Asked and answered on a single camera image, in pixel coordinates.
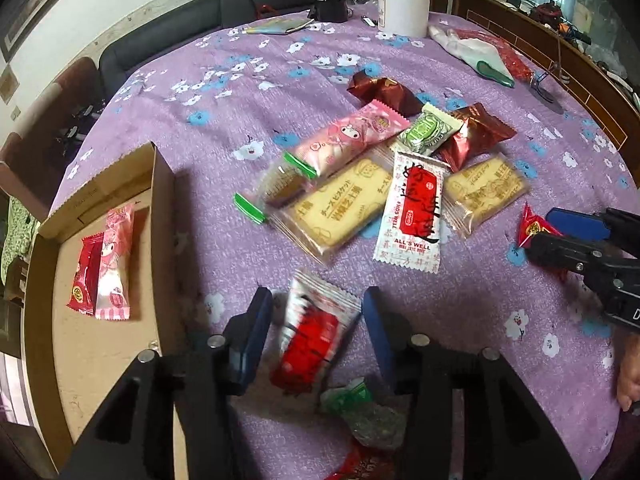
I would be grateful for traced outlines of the person's right hand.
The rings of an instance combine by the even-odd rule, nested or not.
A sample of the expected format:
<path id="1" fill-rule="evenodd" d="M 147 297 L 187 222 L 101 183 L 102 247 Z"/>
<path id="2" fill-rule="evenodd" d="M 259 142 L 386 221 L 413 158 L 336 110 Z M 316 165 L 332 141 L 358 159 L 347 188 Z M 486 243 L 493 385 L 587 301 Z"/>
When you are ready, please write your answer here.
<path id="1" fill-rule="evenodd" d="M 623 412 L 640 400 L 640 338 L 631 334 L 626 338 L 620 372 L 617 377 L 616 399 Z"/>

